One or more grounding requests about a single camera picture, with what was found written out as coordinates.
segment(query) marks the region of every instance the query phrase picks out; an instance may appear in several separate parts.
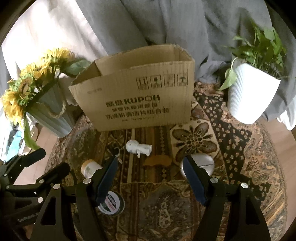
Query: flower pot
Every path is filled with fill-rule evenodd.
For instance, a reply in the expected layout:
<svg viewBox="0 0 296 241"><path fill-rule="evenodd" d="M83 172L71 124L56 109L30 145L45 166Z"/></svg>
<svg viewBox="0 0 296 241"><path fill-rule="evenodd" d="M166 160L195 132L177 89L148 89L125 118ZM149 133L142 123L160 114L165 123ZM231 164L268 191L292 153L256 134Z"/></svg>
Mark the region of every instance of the flower pot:
<svg viewBox="0 0 296 241"><path fill-rule="evenodd" d="M62 101L63 95L57 84L38 100L40 103L45 103L55 113L61 112L63 108ZM73 115L68 111L68 108L61 117L53 118L43 105L35 103L29 108L28 113L42 126L51 130L58 138L68 135L75 125Z"/></svg>
<svg viewBox="0 0 296 241"><path fill-rule="evenodd" d="M244 124L253 124L273 99L280 80L244 63L234 68L236 82L229 88L228 109Z"/></svg>

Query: tape roll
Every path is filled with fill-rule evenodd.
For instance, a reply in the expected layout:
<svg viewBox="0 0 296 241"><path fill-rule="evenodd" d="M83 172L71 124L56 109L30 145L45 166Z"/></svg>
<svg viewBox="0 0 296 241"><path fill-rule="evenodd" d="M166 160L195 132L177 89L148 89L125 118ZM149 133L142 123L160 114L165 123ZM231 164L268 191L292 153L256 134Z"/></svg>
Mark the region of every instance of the tape roll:
<svg viewBox="0 0 296 241"><path fill-rule="evenodd" d="M124 210L125 202L119 193L109 191L105 202L101 203L99 210L107 215L115 216Z"/></svg>
<svg viewBox="0 0 296 241"><path fill-rule="evenodd" d="M102 169L102 167L93 159L89 159L82 164L81 173L85 178L92 178L96 170L99 169Z"/></svg>

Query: potted plant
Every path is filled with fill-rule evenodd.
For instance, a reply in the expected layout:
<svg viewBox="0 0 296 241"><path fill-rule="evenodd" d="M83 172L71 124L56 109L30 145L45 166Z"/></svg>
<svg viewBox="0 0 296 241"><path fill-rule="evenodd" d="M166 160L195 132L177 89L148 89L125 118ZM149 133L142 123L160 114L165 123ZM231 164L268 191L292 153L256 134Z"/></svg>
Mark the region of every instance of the potted plant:
<svg viewBox="0 0 296 241"><path fill-rule="evenodd" d="M253 43L241 36L233 38L241 45L230 47L235 58L220 88L224 90L230 87L228 109L245 124L254 123L272 101L283 78L283 57L286 55L286 49L274 28L262 30L254 22L252 25L255 31Z"/></svg>
<svg viewBox="0 0 296 241"><path fill-rule="evenodd" d="M8 82L9 89L1 97L3 109L11 122L24 128L29 148L39 147L31 138L26 113L58 137L64 137L74 127L58 80L62 73L76 77L89 64L85 59L76 59L71 51L57 48L48 50L39 61L27 65L17 80Z"/></svg>

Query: white toy astronaut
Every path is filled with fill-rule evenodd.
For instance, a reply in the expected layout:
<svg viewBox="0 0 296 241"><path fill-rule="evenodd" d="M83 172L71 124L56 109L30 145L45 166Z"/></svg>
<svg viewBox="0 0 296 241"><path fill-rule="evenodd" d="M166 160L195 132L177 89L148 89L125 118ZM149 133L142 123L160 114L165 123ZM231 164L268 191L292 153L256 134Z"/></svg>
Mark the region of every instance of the white toy astronaut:
<svg viewBox="0 0 296 241"><path fill-rule="evenodd" d="M136 140L129 140L126 143L126 150L129 153L137 154L138 158L141 157L141 153L149 156L152 151L152 145L140 144Z"/></svg>

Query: gray fabric backdrop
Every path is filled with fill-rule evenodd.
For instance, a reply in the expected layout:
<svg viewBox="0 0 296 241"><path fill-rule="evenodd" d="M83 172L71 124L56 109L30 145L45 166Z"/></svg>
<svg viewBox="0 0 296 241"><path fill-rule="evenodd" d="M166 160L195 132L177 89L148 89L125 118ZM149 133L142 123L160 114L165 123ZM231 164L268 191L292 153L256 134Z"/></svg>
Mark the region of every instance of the gray fabric backdrop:
<svg viewBox="0 0 296 241"><path fill-rule="evenodd" d="M179 44L196 61L195 77L206 83L223 81L231 61L224 46L233 36L253 40L250 18L278 31L288 53L286 75L263 116L282 114L296 95L296 40L281 17L264 0L76 0L108 54L148 44ZM0 94L7 88L7 69L0 51Z"/></svg>

